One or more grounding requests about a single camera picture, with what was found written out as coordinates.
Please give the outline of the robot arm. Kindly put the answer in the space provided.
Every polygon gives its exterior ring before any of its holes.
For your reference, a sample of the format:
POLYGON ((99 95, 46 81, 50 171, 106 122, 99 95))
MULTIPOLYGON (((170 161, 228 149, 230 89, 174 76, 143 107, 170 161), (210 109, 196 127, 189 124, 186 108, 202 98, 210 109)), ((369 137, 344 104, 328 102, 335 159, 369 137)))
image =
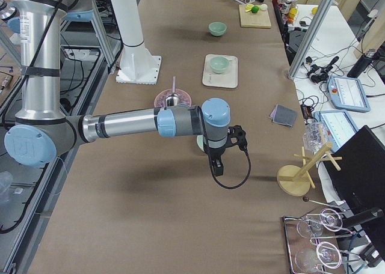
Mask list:
POLYGON ((91 20, 93 0, 12 0, 20 13, 22 107, 5 134, 8 154, 40 167, 79 145, 99 138, 157 131, 161 136, 202 135, 214 177, 223 174, 221 155, 237 145, 247 149, 245 132, 230 126, 226 101, 175 105, 107 115, 66 116, 60 109, 60 25, 63 19, 91 20))

